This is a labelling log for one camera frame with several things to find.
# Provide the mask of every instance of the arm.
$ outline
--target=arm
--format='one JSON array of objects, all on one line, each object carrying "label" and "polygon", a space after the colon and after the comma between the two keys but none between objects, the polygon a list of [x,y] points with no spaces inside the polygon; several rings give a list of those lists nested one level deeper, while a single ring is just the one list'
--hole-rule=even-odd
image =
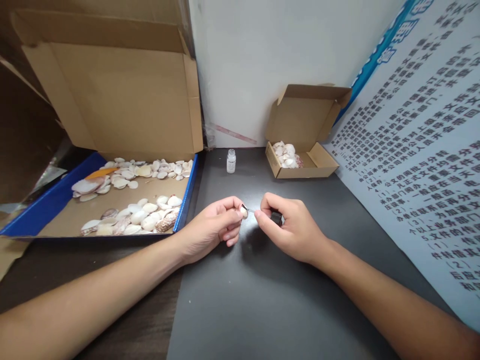
[{"label": "arm", "polygon": [[236,197],[183,230],[0,315],[1,359],[71,359],[166,277],[239,237]]},{"label": "arm", "polygon": [[335,281],[402,359],[480,359],[480,335],[328,239],[303,202],[267,193],[255,217],[282,251]]}]

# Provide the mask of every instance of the white wall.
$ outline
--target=white wall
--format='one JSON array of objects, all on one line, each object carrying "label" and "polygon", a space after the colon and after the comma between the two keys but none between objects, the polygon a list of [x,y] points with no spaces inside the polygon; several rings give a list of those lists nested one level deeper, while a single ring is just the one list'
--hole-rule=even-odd
[{"label": "white wall", "polygon": [[189,0],[208,145],[264,146],[287,84],[350,86],[403,0]]}]

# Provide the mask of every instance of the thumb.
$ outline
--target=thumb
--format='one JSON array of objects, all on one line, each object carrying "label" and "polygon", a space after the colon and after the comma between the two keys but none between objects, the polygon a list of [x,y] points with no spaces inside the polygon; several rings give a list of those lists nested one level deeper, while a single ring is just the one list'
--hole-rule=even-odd
[{"label": "thumb", "polygon": [[215,217],[215,226],[217,231],[224,229],[230,225],[238,223],[243,219],[240,211],[227,211]]},{"label": "thumb", "polygon": [[284,230],[261,210],[255,211],[255,219],[260,229],[278,246],[284,237]]}]

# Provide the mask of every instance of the open cardboard box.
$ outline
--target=open cardboard box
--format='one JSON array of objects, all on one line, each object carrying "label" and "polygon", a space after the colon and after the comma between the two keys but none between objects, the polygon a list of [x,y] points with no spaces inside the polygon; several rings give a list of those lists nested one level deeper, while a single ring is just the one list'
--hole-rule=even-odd
[{"label": "open cardboard box", "polygon": [[141,178],[87,202],[72,185],[121,157],[129,161],[196,160],[203,149],[197,64],[175,25],[53,11],[11,14],[33,70],[72,143],[98,152],[6,226],[8,236],[76,237],[109,208],[160,195],[183,197],[173,230],[185,222],[190,178]]},{"label": "open cardboard box", "polygon": [[[265,137],[266,156],[277,179],[326,178],[339,165],[318,142],[330,134],[340,110],[352,95],[349,87],[288,85],[270,112]],[[282,168],[273,144],[292,144],[302,168]]]}]

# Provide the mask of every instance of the tool in hand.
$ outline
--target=tool in hand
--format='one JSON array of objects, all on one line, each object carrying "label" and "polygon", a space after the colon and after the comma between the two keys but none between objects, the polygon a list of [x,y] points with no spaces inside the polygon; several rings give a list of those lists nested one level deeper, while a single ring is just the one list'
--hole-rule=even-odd
[{"label": "tool in hand", "polygon": [[[252,213],[252,214],[255,213],[255,210],[249,209],[243,204],[241,205],[241,207],[244,208],[249,213]],[[277,209],[274,209],[274,208],[271,208],[270,211],[271,211],[270,219],[278,226],[282,226],[282,214]]]}]

